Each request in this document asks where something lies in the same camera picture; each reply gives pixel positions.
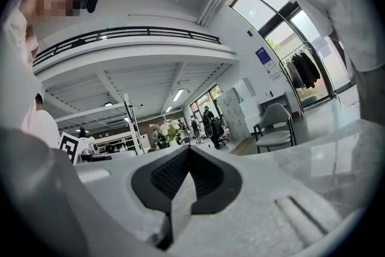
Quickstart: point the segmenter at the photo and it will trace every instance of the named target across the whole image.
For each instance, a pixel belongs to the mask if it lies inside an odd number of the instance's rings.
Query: poster
[[[258,49],[255,54],[259,58],[260,62],[265,67],[266,71],[269,71],[272,67],[275,67],[273,60],[270,58],[265,48]]]

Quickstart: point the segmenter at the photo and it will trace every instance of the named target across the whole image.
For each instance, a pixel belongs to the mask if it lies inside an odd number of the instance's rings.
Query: ceiling light
[[[182,94],[182,92],[184,91],[184,89],[179,89],[178,92],[176,93],[176,96],[175,98],[173,99],[173,102],[175,102],[176,100],[179,99],[180,95]]]

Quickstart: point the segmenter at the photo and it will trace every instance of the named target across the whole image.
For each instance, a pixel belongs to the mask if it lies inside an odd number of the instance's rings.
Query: gray floor
[[[339,100],[333,99],[321,106],[313,108],[304,113],[304,119],[296,119],[294,121],[294,131],[297,138],[297,144],[316,139],[331,133],[357,119],[360,118],[360,109],[357,105],[346,106]],[[271,151],[290,147],[270,147]],[[267,152],[267,148],[262,147],[261,152]],[[256,154],[257,146],[251,144],[242,155]]]

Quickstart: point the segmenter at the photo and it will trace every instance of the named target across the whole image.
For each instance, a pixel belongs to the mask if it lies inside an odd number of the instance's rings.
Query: metal railing
[[[196,31],[167,28],[167,27],[152,27],[152,26],[128,26],[128,27],[116,27],[107,28],[103,30],[92,31],[72,37],[57,43],[50,48],[37,54],[33,65],[42,63],[43,61],[50,59],[62,52],[69,49],[81,46],[87,43],[92,43],[100,40],[108,40],[121,37],[138,37],[138,36],[161,36],[161,37],[178,37],[193,40],[206,41],[216,44],[221,44],[218,37],[210,36],[209,34],[198,33]]]

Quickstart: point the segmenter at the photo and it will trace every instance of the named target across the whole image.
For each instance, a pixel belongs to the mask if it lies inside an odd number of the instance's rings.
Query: pink shirt
[[[10,4],[11,10],[5,17],[3,27],[10,42],[16,46],[21,62],[32,71],[32,62],[36,57],[38,43],[33,28],[31,26],[27,28],[26,19],[19,10],[21,1],[12,1]],[[23,132],[32,133],[36,112],[36,103],[33,100],[21,125]]]

